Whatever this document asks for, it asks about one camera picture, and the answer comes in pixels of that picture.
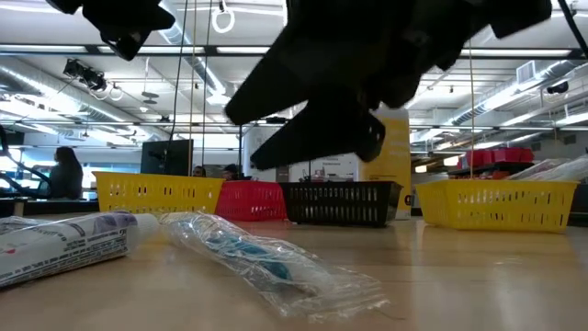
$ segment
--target shelf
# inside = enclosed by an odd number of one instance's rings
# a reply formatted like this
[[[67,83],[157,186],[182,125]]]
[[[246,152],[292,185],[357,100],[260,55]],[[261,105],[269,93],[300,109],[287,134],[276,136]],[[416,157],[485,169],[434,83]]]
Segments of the shelf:
[[[511,174],[515,174],[517,172],[521,172],[534,166],[533,163],[526,163],[526,162],[497,162],[495,164],[490,165],[483,165],[477,168],[474,168],[474,174],[481,174],[485,171],[509,171]],[[450,176],[465,176],[470,173],[469,168],[467,169],[460,169],[455,171],[447,172]]]

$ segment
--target plastic wrap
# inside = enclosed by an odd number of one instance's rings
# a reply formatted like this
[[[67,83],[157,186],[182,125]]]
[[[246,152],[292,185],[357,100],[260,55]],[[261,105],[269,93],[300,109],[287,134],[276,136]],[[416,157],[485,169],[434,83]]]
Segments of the plastic wrap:
[[[514,175],[511,175],[505,179],[508,180],[526,180],[527,178],[535,175],[535,174],[539,174],[541,172],[544,171],[548,171],[550,169],[553,169],[557,166],[561,166],[563,164],[565,164],[566,162],[569,162],[570,159],[565,159],[565,158],[561,158],[561,159],[548,159],[545,161],[542,161],[536,165],[531,166],[530,168],[523,170],[519,173],[516,173]]]
[[[127,255],[159,228],[151,214],[0,219],[0,288]]]
[[[248,234],[219,216],[173,213],[162,224],[175,245],[230,268],[284,316],[346,318],[388,301],[377,280],[330,266],[286,241]]]
[[[583,155],[550,170],[527,177],[525,180],[580,181],[587,177],[588,155]]]

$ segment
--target black basket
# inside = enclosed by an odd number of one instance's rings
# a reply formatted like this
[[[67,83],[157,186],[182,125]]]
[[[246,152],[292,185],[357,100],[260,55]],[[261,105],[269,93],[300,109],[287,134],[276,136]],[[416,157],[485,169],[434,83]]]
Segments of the black basket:
[[[392,181],[280,183],[294,223],[384,227],[402,186]]]

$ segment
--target person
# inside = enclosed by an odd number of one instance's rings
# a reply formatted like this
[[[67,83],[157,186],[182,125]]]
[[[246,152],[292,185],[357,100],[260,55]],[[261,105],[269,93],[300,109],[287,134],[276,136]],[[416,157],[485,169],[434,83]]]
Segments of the person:
[[[77,200],[82,198],[82,179],[84,172],[70,147],[59,147],[55,151],[57,165],[51,169],[51,197],[55,199]]]
[[[202,165],[197,165],[192,172],[193,177],[205,177],[206,169]]]
[[[222,170],[222,177],[226,180],[238,180],[239,179],[239,169],[237,168],[236,164],[230,164],[224,167]]]

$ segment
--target yellow sign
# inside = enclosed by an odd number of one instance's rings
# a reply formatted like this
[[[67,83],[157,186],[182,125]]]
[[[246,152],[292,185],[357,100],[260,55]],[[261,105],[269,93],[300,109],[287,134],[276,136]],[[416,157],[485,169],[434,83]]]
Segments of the yellow sign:
[[[382,108],[376,116],[386,126],[386,139],[380,155],[370,163],[359,162],[359,180],[394,181],[402,185],[396,211],[397,220],[411,218],[411,144],[407,110]]]

